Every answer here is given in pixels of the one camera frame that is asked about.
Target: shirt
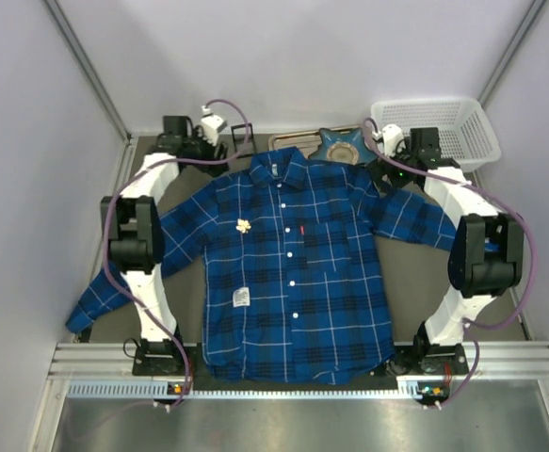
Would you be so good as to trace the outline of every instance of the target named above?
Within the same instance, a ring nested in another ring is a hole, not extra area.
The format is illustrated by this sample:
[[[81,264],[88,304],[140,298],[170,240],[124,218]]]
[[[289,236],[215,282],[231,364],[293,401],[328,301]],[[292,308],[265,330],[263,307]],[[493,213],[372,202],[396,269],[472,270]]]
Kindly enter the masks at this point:
[[[297,148],[255,155],[161,224],[164,278],[198,255],[205,264],[202,355],[215,377],[331,384],[394,354],[372,234],[444,250],[455,234],[439,206],[404,190],[381,197],[364,168],[308,161]],[[234,302],[241,288],[247,303]],[[101,272],[68,327],[126,302]]]

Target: blue plaid shirt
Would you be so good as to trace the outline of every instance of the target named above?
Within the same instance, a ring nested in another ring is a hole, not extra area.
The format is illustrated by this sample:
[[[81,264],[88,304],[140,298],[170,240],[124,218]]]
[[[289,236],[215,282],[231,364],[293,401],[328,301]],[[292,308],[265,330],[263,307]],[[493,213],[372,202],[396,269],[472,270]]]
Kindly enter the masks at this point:
[[[394,354],[372,234],[449,250],[455,233],[418,195],[382,198],[364,169],[308,161],[297,148],[255,155],[161,222],[163,277],[202,255],[202,353],[215,377],[332,384]],[[233,300],[243,287],[247,306]],[[101,272],[67,326],[81,331],[126,302]]]

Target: plastic basket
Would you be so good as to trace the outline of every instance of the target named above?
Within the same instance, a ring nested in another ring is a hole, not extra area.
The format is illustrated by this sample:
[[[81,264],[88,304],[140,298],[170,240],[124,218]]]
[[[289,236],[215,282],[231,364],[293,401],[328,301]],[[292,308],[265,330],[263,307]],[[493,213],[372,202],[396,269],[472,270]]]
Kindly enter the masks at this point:
[[[412,127],[437,127],[442,156],[472,172],[500,158],[500,145],[483,108],[469,98],[377,102],[371,108],[379,128],[397,124],[407,135]]]

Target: wall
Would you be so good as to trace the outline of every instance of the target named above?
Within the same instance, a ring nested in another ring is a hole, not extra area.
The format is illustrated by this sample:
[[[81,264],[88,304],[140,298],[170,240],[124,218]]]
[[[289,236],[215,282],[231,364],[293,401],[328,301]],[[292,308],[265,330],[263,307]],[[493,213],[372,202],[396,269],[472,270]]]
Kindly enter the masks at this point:
[[[257,129],[354,123],[376,101],[477,97],[531,0],[60,0],[133,132],[237,101]]]
[[[0,452],[30,439],[121,151],[42,3],[1,0]]]
[[[482,175],[536,235],[540,272],[527,313],[549,339],[549,2],[487,110],[503,158]]]

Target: white sticker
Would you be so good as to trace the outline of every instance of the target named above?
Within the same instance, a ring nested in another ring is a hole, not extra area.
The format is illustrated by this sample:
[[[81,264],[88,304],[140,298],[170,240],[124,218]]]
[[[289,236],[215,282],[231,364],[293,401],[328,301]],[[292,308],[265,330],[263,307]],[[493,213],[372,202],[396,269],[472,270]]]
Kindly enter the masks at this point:
[[[233,293],[233,306],[235,308],[238,308],[241,306],[250,306],[250,305],[251,305],[251,299],[249,297],[249,288],[241,287],[240,289],[236,289]]]

